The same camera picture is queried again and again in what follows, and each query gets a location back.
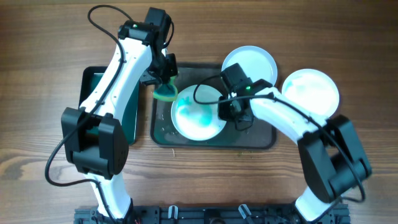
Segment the white plate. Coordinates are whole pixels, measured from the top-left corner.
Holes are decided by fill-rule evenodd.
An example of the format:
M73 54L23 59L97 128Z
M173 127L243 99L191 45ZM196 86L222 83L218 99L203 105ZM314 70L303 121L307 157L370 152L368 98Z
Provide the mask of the white plate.
M330 117L338 109L340 94L325 73L304 68L291 73L282 85L282 94L306 110Z
M182 90L170 110L175 129L193 141L206 141L218 135L226 126L226 121L218 117L218 106L201 105L195 100L216 101L220 96L216 88L208 85L192 85Z

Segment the light blue plate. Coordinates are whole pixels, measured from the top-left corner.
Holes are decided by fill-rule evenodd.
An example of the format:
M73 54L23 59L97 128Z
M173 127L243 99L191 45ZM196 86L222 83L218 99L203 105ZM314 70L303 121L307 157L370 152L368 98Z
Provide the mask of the light blue plate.
M246 45L234 49L225 58L221 71L238 63L252 84L258 80L266 81L273 87L277 81L277 65L274 58L264 49Z

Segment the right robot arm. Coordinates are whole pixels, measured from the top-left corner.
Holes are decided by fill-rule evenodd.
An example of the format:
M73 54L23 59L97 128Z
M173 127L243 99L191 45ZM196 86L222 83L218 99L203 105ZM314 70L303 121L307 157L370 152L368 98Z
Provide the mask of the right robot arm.
M355 187L361 192L357 201L365 200L362 182L371 176L372 168L347 117L313 114L288 100L271 83L263 79L252 81L238 63L222 69L220 76L228 93L235 96L219 105L226 105L232 117L249 111L298 146L307 188L294 207L303 221L319 221Z

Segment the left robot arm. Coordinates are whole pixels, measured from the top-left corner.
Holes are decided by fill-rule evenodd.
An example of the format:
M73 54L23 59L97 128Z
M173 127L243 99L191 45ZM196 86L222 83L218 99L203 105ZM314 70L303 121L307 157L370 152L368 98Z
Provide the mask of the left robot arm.
M156 85L157 100L176 100L177 63L167 53L173 34L174 23L163 9L150 8L144 22L129 18L113 37L116 50L98 84L77 109L62 114L60 145L67 161L92 185L98 222L135 222L122 174L129 151L123 118L140 83Z

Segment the green yellow sponge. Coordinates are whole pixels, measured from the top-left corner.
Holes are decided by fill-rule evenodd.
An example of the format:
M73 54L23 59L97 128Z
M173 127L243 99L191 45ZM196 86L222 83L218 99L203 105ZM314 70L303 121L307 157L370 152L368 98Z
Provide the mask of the green yellow sponge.
M174 84L175 77L171 77L168 83L161 84L153 92L153 98L160 101L171 102L178 97L178 89Z

